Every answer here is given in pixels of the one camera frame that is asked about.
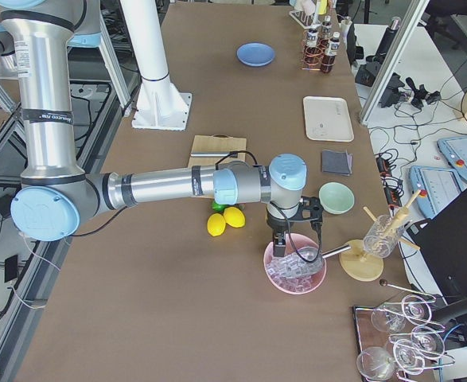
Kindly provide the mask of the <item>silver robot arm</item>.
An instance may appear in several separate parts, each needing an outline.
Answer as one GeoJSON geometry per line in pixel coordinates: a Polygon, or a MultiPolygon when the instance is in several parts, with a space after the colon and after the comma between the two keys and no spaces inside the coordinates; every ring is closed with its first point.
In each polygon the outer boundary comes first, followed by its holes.
{"type": "Polygon", "coordinates": [[[120,175],[101,168],[116,128],[75,134],[68,48],[99,45],[107,36],[97,1],[1,1],[2,26],[14,39],[26,166],[10,205],[17,229],[40,241],[75,235],[88,220],[143,202],[212,197],[222,205],[262,202],[276,256],[291,244],[291,227],[322,227],[320,201],[302,193],[307,168],[294,154],[268,166],[229,152],[210,166],[120,175]]]}

